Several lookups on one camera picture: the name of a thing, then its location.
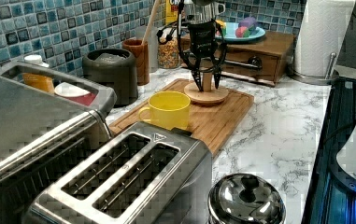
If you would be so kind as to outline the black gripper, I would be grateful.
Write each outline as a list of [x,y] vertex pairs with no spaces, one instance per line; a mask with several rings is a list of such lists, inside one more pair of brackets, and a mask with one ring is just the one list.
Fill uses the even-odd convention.
[[[227,43],[223,36],[221,26],[210,20],[205,23],[189,24],[190,45],[188,49],[183,49],[181,45],[181,24],[178,24],[177,41],[178,54],[181,60],[192,70],[192,78],[199,91],[203,90],[201,74],[213,72],[214,85],[217,89],[220,86],[221,68],[227,53]],[[201,69],[201,61],[209,58],[212,66]]]

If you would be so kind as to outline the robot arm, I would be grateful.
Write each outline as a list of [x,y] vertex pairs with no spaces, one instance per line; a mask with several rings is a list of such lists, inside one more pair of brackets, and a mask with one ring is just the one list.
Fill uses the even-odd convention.
[[[193,80],[199,91],[203,91],[201,74],[212,73],[215,87],[221,79],[221,65],[227,53],[221,25],[216,22],[217,2],[215,0],[180,0],[177,16],[178,54],[192,71]],[[190,45],[181,47],[181,30],[183,20],[188,23]]]

